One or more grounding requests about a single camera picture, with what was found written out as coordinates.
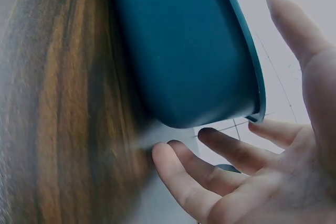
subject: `hand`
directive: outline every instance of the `hand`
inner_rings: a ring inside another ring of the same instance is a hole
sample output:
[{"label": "hand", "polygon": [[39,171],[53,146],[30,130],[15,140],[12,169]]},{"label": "hand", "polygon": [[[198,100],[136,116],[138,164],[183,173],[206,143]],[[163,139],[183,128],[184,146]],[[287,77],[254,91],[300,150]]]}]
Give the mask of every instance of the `hand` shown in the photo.
[{"label": "hand", "polygon": [[157,144],[153,160],[176,201],[202,224],[336,223],[336,49],[296,4],[267,4],[300,62],[312,125],[250,123],[285,149],[280,155],[201,130],[199,139],[244,174],[216,168],[178,141]]}]

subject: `teal plastic container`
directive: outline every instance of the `teal plastic container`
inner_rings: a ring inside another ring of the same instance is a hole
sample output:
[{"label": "teal plastic container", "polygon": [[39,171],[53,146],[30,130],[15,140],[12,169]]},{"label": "teal plastic container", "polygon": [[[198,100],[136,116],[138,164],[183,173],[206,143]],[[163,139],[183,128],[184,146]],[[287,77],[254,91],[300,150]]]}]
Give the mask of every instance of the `teal plastic container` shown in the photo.
[{"label": "teal plastic container", "polygon": [[237,0],[114,1],[144,101],[164,124],[264,119],[264,80]]}]

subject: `brown wooden panel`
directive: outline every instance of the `brown wooden panel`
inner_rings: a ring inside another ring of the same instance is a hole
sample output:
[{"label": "brown wooden panel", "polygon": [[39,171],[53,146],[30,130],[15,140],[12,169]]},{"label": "brown wooden panel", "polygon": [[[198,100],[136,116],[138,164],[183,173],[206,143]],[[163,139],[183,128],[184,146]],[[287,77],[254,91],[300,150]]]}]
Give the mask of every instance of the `brown wooden panel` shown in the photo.
[{"label": "brown wooden panel", "polygon": [[192,221],[149,154],[193,131],[147,115],[113,17],[109,0],[0,0],[0,223]]}]

